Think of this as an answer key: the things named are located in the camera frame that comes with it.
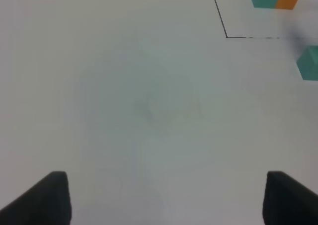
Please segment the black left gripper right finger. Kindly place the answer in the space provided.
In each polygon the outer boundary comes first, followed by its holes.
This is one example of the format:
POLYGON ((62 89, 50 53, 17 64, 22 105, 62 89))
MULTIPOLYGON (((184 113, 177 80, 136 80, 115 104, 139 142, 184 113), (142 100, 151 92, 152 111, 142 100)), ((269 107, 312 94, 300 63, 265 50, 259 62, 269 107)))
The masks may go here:
POLYGON ((266 225, 317 225, 318 195, 282 171, 269 171, 262 216, 266 225))

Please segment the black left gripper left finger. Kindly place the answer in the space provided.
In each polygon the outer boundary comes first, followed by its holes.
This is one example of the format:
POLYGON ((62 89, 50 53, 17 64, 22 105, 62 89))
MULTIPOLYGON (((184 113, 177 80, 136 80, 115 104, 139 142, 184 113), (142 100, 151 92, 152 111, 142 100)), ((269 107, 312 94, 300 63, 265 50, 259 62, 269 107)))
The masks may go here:
POLYGON ((2 225, 69 225, 72 205, 68 176, 53 171, 0 210, 2 225))

